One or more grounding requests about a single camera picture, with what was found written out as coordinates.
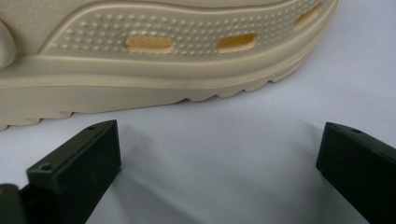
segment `white surface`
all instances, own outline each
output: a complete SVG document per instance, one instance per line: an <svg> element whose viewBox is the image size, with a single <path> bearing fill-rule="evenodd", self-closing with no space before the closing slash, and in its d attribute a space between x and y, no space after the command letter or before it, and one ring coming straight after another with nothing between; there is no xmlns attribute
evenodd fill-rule
<svg viewBox="0 0 396 224"><path fill-rule="evenodd" d="M341 1L292 76L253 93L0 133L0 183L81 129L119 121L122 172L88 223L365 223L315 168L326 121L396 147L396 2Z"/></svg>

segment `shoe sole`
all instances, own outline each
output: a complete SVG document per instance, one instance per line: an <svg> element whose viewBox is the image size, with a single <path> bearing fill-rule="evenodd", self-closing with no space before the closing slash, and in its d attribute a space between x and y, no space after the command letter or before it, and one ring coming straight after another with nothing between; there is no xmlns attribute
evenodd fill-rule
<svg viewBox="0 0 396 224"><path fill-rule="evenodd" d="M2 69L0 130L64 119L72 112L255 91L305 61L337 5L338 0L223 9L88 5L70 15L37 55ZM132 46L128 38L134 38Z"/></svg>

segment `oval hole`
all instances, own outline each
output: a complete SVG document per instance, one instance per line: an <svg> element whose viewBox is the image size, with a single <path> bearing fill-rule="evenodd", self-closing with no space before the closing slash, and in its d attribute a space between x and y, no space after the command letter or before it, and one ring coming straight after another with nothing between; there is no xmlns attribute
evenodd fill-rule
<svg viewBox="0 0 396 224"><path fill-rule="evenodd" d="M174 45L174 40L170 37L152 35L130 35L125 39L124 46L128 50L143 52L170 52Z"/></svg>
<svg viewBox="0 0 396 224"><path fill-rule="evenodd" d="M222 38L218 43L219 53L237 52L252 49L256 43L256 35L236 35Z"/></svg>
<svg viewBox="0 0 396 224"><path fill-rule="evenodd" d="M294 23L294 30L300 30L301 28L309 24L311 21L313 21L319 15L319 12L322 10L322 7L323 4L319 3L315 7L309 9L307 12L301 15Z"/></svg>

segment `rubber sole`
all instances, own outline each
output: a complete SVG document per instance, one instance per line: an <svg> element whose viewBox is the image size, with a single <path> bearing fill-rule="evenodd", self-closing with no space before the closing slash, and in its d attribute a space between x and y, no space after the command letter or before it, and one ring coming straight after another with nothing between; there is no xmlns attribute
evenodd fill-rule
<svg viewBox="0 0 396 224"><path fill-rule="evenodd" d="M325 34L337 4L338 1L304 0L266 7L210 10L159 4L86 6L60 25L38 55L19 58L2 70L0 130L8 125L35 124L41 119L64 119L72 112L98 113L168 105L183 99L199 102L214 95L225 98L240 91L255 91L268 81L277 82L290 75L305 61ZM137 11L126 14L126 11L131 13L131 7ZM112 23L99 22L108 20L108 15ZM122 22L115 21L114 15ZM127 15L135 15L142 21L125 21ZM175 24L172 17L178 18ZM233 18L235 23L215 25L221 31L208 33L217 22L229 24ZM140 28L136 31L129 27L127 30L131 28L131 33L117 33L120 27L136 23L145 27L159 25L157 28L172 32L148 35ZM96 27L99 31L95 31L95 36L103 32L104 24L111 25L109 40L111 46L118 44L114 48L119 50L111 50L108 43L103 44L103 38L98 39L101 44L97 46L72 44L76 40L95 41L89 37L95 28L93 24L101 27ZM87 29L81 30L83 36L79 36L77 26ZM176 32L179 27L187 32ZM113 34L120 36L120 43L111 39ZM249 35L252 38L245 43ZM161 43L153 44L154 36L169 39L154 39ZM129 37L138 43L131 49L125 46ZM219 48L221 41L225 43L224 51ZM205 46L211 50L201 50Z"/></svg>

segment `shoe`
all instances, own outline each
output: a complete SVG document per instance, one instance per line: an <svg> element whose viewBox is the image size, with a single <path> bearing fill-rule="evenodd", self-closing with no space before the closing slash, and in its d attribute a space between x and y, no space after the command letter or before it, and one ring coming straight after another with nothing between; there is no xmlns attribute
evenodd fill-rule
<svg viewBox="0 0 396 224"><path fill-rule="evenodd" d="M1 4L5 129L255 91L304 62L338 0Z"/></svg>

